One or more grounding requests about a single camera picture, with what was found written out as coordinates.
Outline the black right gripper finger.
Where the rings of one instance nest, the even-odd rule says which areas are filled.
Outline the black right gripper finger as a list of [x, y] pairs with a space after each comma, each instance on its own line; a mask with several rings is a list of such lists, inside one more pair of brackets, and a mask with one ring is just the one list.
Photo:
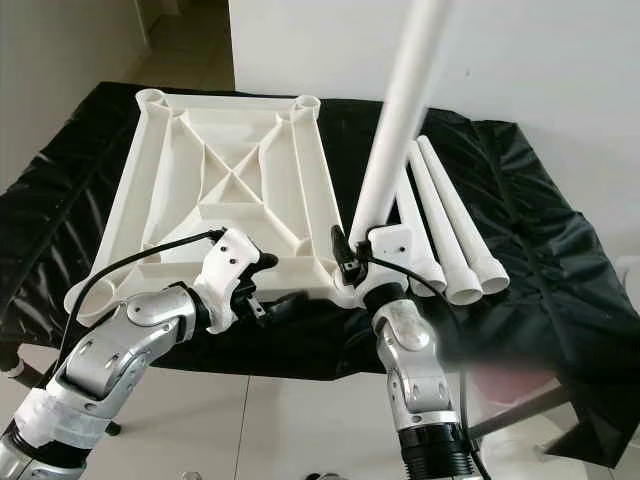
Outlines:
[[337, 262], [340, 282], [358, 282], [357, 253], [349, 246], [347, 234], [342, 227], [332, 228], [332, 247], [335, 262]]

